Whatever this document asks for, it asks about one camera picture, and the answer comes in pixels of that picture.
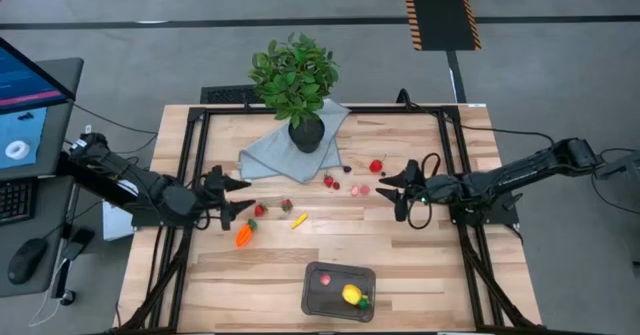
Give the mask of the black diagonal support bar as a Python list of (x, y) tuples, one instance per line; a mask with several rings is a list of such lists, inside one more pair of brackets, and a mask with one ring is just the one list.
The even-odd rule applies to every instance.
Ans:
[(136, 195), (122, 188), (116, 181), (74, 163), (66, 152), (59, 155), (55, 175), (71, 176), (80, 187), (120, 208), (137, 200)]

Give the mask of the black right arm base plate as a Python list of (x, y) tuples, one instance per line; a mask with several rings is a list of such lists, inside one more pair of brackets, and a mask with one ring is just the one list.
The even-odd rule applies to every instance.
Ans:
[(522, 193), (507, 192), (491, 198), (457, 202), (449, 206), (450, 216), (453, 222), (468, 226), (515, 225), (519, 223), (516, 203), (522, 196)]

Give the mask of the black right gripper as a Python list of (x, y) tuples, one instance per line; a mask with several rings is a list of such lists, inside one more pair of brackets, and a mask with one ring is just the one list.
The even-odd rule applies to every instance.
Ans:
[(452, 199), (453, 181), (447, 175), (438, 174), (441, 159), (435, 159), (429, 177), (425, 175), (427, 161), (428, 158), (424, 158), (421, 162), (411, 159), (399, 174), (379, 180), (382, 184), (401, 188), (401, 191), (386, 188), (375, 189), (378, 194), (395, 204), (394, 215), (398, 222), (411, 222), (411, 210), (416, 202), (428, 206), (428, 222), (430, 222), (432, 205), (445, 204)]

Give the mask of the green plant in black pot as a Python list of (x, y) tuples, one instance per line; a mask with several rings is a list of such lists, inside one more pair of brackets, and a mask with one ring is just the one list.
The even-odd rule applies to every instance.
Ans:
[(319, 111), (339, 81), (333, 53), (303, 33), (284, 42), (272, 40), (265, 52), (252, 56), (248, 77), (277, 120), (286, 120), (285, 134), (303, 153), (312, 153), (325, 134)]

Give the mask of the clear grey tupperware container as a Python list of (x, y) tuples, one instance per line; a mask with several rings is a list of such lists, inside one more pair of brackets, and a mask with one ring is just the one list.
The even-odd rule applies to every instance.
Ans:
[[(320, 283), (320, 276), (328, 274), (330, 283)], [(369, 298), (371, 306), (361, 310), (345, 302), (341, 296), (343, 287), (353, 284)], [(375, 314), (376, 274), (366, 267), (340, 265), (314, 261), (305, 269), (301, 309), (307, 315), (318, 315), (370, 322)]]

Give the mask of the grey side desk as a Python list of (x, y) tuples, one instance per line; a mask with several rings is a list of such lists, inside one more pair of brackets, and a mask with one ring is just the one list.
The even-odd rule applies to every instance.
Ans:
[[(40, 293), (49, 288), (73, 187), (71, 177), (41, 179), (35, 216), (27, 221), (0, 226), (0, 298)], [(8, 279), (11, 258), (27, 240), (40, 237), (47, 241), (47, 249), (33, 275), (23, 284), (12, 284)]]

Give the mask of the black floor device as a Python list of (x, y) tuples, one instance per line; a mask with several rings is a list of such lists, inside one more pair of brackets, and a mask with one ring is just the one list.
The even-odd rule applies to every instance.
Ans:
[(608, 149), (603, 150), (601, 158), (604, 165), (596, 170), (595, 177), (599, 180), (606, 180), (614, 174), (626, 172), (640, 182), (640, 150), (612, 148), (612, 151), (627, 152), (627, 155), (609, 162), (604, 159), (604, 154), (608, 152)]

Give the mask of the black aluminium table frame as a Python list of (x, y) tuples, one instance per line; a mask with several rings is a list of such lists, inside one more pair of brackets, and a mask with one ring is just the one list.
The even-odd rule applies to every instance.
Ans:
[[(434, 114), (399, 104), (360, 105), (341, 126), (335, 170), (340, 189), (321, 177), (306, 185), (285, 177), (257, 180), (234, 193), (267, 206), (252, 240), (235, 246), (233, 232), (212, 224), (193, 234), (185, 268), (170, 282), (152, 317), (178, 332), (353, 332), (471, 330), (503, 320), (482, 282), (469, 282), (458, 227), (447, 208), (418, 205), (410, 223), (374, 191), (352, 196), (353, 186), (374, 190), (372, 160), (390, 174), (409, 159), (443, 162), (439, 171), (490, 170), (500, 157), (484, 106), (438, 106)], [(293, 209), (281, 203), (290, 199)], [(303, 213), (308, 219), (295, 229)], [(370, 322), (309, 316), (301, 309), (306, 266), (314, 261), (368, 267), (376, 274)]]

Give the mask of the grey framed display screen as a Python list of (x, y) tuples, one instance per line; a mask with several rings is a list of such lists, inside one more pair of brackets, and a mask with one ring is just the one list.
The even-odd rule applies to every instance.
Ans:
[[(79, 57), (37, 61), (36, 64), (73, 93), (77, 92), (84, 60)], [(73, 106), (61, 104), (47, 110), (37, 160), (34, 164), (0, 169), (0, 181), (53, 175)]]

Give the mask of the black keyboard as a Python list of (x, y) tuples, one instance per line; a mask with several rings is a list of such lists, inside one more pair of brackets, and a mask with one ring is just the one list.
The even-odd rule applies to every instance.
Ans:
[(0, 182), (0, 226), (34, 217), (37, 185), (36, 178)]

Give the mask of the yellow toy lemon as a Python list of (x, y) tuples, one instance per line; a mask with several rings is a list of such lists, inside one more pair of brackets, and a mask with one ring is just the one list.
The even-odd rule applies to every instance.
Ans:
[(353, 284), (346, 284), (342, 289), (341, 296), (345, 302), (361, 310), (371, 306), (368, 296)]

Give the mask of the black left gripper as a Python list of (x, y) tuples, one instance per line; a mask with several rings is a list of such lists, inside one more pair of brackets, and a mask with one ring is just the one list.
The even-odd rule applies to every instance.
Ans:
[(237, 216), (254, 205), (256, 201), (228, 202), (225, 198), (225, 191), (231, 192), (250, 186), (250, 182), (236, 180), (225, 175), (220, 165), (216, 165), (208, 173), (200, 175), (197, 178), (194, 190), (204, 214), (200, 216), (196, 228), (198, 230), (206, 230), (212, 220), (219, 220), (224, 231), (230, 230), (231, 216)]

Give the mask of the black floor grate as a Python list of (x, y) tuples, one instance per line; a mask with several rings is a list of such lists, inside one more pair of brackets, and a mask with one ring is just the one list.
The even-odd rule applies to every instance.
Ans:
[(260, 104), (261, 98), (252, 85), (202, 87), (201, 104)]

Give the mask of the grey folded cloth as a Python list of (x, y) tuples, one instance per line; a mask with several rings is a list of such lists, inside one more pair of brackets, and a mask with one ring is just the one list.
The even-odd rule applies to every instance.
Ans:
[(336, 134), (350, 110), (332, 99), (324, 101), (319, 118), (325, 125), (319, 147), (311, 153), (300, 151), (288, 133), (289, 123), (260, 138), (239, 153), (243, 180), (286, 176), (298, 183), (308, 183), (320, 170), (342, 167)]

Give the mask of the white box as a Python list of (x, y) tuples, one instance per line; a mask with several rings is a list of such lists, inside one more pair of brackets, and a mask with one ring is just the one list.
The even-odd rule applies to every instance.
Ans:
[(103, 239), (114, 241), (134, 234), (133, 216), (109, 202), (102, 202)]

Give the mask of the black phone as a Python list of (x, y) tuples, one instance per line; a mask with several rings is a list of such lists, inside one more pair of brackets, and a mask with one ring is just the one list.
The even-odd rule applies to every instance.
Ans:
[(79, 254), (89, 245), (95, 236), (95, 231), (88, 228), (78, 229), (62, 252), (62, 258), (66, 261), (74, 261)]

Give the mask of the black framed computer monitor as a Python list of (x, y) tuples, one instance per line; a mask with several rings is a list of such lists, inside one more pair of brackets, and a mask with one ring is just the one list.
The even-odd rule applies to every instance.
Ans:
[(75, 94), (0, 37), (0, 114), (74, 101)]

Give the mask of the black hazard striped floor mat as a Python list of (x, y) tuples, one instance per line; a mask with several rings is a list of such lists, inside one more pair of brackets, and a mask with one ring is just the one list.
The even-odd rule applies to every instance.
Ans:
[(405, 0), (405, 4), (415, 50), (482, 48), (470, 0)]

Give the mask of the orange toy carrot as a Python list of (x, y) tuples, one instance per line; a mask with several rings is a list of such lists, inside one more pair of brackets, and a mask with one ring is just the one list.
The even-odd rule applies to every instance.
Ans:
[(249, 219), (236, 234), (235, 246), (238, 248), (246, 246), (251, 241), (256, 229), (256, 221), (253, 219)]

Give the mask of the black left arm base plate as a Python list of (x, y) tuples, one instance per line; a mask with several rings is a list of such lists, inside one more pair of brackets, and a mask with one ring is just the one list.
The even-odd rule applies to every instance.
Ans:
[(132, 214), (131, 225), (133, 227), (184, 227), (194, 225), (198, 220), (197, 216), (162, 215), (151, 208), (134, 208), (130, 213)]

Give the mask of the black computer mouse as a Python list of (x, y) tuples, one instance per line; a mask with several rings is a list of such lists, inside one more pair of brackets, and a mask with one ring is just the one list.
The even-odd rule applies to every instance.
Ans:
[(35, 273), (48, 248), (43, 238), (32, 238), (23, 243), (9, 261), (7, 278), (14, 285), (26, 283)]

